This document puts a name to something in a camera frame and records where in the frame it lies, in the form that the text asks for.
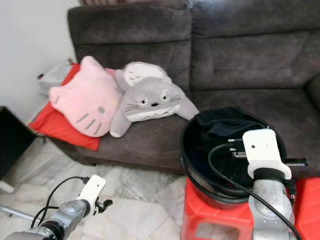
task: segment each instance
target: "gray sofa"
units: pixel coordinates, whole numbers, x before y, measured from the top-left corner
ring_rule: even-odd
[[[132,61],[164,68],[200,111],[239,106],[274,126],[288,157],[309,160],[295,177],[320,173],[320,1],[210,0],[193,6],[133,3],[68,12],[78,61]],[[125,164],[182,173],[174,115],[134,123],[92,151],[53,139],[82,164]]]

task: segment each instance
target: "plush toy eye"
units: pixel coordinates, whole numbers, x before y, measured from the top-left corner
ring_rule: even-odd
[[[168,90],[163,90],[160,95],[160,99],[164,102],[170,99],[170,92]]]
[[[146,98],[146,97],[138,102],[139,106],[145,106],[147,104],[148,104],[148,98]]]

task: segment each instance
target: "bucket handle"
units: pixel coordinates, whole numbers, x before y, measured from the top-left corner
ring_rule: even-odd
[[[185,175],[190,179],[191,183],[198,188],[201,192],[203,192],[204,194],[206,194],[208,197],[218,200],[220,202],[223,203],[227,203],[227,204],[241,204],[241,203],[245,203],[248,201],[248,197],[245,198],[232,198],[232,197],[222,197],[214,192],[209,191],[208,189],[204,188],[203,186],[201,186],[195,179],[194,177],[190,174],[190,172],[188,171],[187,167],[186,167],[186,163],[185,163],[185,159],[183,157],[180,157],[180,162],[183,168],[183,171],[185,173]]]

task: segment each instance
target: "pink plush toy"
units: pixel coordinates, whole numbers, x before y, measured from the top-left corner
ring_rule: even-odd
[[[75,129],[90,137],[109,131],[121,97],[112,75],[92,56],[82,59],[80,70],[70,83],[49,91],[52,106]]]

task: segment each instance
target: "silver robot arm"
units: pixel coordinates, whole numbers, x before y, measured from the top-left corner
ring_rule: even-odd
[[[284,180],[292,177],[290,168],[281,160],[276,133],[271,129],[247,131],[243,137],[248,174],[254,179],[253,192],[267,201],[292,224],[295,222],[292,205],[287,197]],[[249,197],[254,218],[253,240],[295,240],[289,227],[269,208]]]
[[[104,212],[113,202],[98,202],[106,180],[93,175],[76,200],[63,203],[59,209],[39,226],[23,232],[14,232],[4,240],[66,240],[83,218]]]

